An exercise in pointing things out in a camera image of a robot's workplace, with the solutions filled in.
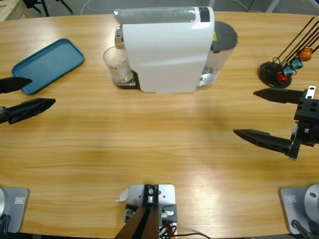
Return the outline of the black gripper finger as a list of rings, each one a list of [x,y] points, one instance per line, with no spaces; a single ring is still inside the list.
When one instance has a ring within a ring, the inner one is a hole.
[[[301,141],[292,141],[281,137],[272,136],[267,132],[254,129],[234,129],[240,138],[265,149],[283,153],[289,159],[296,161],[301,146]]]
[[[253,95],[277,103],[298,104],[300,98],[305,97],[304,91],[289,90],[286,88],[267,88],[255,91]]]
[[[32,83],[31,79],[23,77],[7,77],[0,80],[0,93],[6,94],[20,90]]]
[[[51,98],[36,98],[19,105],[6,108],[6,122],[14,124],[22,120],[34,117],[55,104],[56,99]]]

